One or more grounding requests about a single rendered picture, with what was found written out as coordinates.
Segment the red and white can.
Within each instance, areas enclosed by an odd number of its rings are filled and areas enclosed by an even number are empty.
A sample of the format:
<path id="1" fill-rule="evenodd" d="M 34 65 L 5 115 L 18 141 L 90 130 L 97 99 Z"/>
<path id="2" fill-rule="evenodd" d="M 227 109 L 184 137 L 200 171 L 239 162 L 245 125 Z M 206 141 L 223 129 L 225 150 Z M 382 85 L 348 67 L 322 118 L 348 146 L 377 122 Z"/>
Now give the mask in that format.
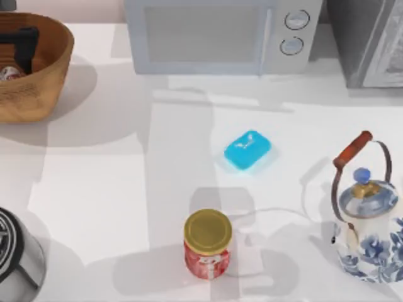
<path id="1" fill-rule="evenodd" d="M 5 66 L 0 70 L 0 81 L 11 81 L 24 76 L 22 71 L 13 66 Z"/>

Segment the microwave oven door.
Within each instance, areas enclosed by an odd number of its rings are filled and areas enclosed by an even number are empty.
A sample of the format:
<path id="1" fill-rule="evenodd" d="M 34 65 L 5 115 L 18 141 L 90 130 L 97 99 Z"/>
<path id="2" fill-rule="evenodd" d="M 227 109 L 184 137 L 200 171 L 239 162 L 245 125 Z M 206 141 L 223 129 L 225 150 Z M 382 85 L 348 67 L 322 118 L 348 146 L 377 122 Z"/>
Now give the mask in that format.
<path id="1" fill-rule="evenodd" d="M 138 74 L 257 75 L 268 0 L 124 0 Z"/>

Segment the blue and white kettle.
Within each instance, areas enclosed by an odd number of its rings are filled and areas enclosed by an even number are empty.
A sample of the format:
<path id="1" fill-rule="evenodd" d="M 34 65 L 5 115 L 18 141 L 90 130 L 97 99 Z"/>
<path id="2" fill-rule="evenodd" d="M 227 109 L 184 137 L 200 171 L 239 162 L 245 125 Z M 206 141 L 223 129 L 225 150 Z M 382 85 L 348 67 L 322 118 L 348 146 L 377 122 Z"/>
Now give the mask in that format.
<path id="1" fill-rule="evenodd" d="M 343 271 L 371 283 L 403 282 L 403 199 L 391 182 L 389 149 L 378 142 L 385 157 L 384 179 L 360 167 L 354 183 L 339 192 L 346 164 L 373 140 L 363 131 L 334 160 L 331 204 L 336 221 L 331 238 Z"/>

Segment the red jar with gold lid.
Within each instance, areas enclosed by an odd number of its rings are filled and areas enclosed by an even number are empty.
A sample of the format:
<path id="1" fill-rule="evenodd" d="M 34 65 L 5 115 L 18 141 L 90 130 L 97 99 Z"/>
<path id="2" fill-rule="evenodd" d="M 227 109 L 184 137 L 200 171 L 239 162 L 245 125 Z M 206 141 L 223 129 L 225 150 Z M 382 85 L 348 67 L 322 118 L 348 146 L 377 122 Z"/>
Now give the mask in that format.
<path id="1" fill-rule="evenodd" d="M 228 268 L 232 225 L 222 212 L 205 208 L 192 213 L 184 224 L 184 260 L 200 279 L 212 280 Z"/>

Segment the round microwave knob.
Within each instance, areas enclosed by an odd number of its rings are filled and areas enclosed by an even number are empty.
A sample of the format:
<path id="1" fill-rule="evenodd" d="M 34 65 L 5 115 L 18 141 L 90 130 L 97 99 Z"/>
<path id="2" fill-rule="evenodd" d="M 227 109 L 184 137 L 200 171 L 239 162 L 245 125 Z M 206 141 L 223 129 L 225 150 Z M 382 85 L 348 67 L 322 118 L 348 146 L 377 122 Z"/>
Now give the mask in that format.
<path id="1" fill-rule="evenodd" d="M 301 30 L 308 25 L 309 21 L 309 13 L 302 9 L 292 11 L 285 16 L 285 26 L 290 30 Z"/>
<path id="2" fill-rule="evenodd" d="M 299 37 L 292 37 L 289 39 L 284 39 L 280 43 L 280 51 L 282 54 L 287 56 L 297 55 L 304 48 L 304 41 Z"/>

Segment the pale microwave oven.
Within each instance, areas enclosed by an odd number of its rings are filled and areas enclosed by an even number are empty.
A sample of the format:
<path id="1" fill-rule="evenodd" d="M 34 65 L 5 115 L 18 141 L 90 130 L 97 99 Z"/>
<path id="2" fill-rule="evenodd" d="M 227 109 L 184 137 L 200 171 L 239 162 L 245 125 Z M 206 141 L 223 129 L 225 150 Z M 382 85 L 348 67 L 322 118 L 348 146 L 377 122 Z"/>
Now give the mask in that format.
<path id="1" fill-rule="evenodd" d="M 296 74 L 308 63 L 314 41 L 322 0 L 268 0 L 271 7 L 270 40 L 267 44 L 264 74 Z M 310 15 L 308 25 L 301 30 L 290 30 L 285 26 L 285 16 L 297 10 Z M 284 39 L 299 37 L 304 41 L 303 50 L 292 56 L 282 54 L 280 43 Z"/>

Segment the brown woven wooden basket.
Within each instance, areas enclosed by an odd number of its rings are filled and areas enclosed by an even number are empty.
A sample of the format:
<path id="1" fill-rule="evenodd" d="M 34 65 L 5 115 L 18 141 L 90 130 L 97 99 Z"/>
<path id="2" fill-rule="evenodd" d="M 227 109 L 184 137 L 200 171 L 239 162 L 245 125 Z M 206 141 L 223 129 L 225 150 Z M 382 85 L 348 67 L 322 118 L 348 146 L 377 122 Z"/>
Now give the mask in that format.
<path id="1" fill-rule="evenodd" d="M 0 34 L 22 28 L 37 29 L 38 43 L 32 61 L 15 61 L 16 47 L 0 44 L 0 69 L 13 66 L 22 77 L 0 81 L 0 123 L 29 123 L 54 110 L 69 68 L 74 36 L 63 23 L 33 13 L 0 12 Z"/>

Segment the blue soap bar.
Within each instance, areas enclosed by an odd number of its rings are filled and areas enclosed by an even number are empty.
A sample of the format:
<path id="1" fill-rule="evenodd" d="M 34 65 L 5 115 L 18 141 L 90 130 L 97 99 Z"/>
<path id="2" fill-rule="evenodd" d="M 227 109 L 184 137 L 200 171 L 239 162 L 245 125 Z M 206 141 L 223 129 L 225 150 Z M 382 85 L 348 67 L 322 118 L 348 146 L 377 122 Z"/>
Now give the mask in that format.
<path id="1" fill-rule="evenodd" d="M 271 142 L 260 132 L 248 130 L 230 143 L 224 157 L 237 169 L 252 167 L 271 150 Z"/>

